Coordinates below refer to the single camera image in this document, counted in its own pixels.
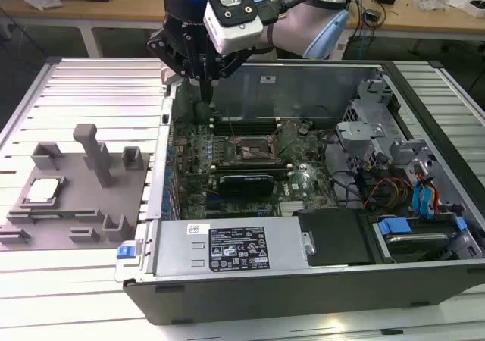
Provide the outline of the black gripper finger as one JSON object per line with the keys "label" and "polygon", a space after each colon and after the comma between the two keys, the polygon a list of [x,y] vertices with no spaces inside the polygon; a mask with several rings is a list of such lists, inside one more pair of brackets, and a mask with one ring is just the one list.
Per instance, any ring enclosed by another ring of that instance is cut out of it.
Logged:
{"label": "black gripper finger", "polygon": [[243,49],[228,55],[217,53],[209,47],[206,54],[206,99],[212,100],[216,80],[228,78],[250,57],[250,49]]}
{"label": "black gripper finger", "polygon": [[147,48],[174,73],[199,86],[201,99],[208,98],[208,81],[193,33],[187,30],[181,33],[159,30],[151,36]]}

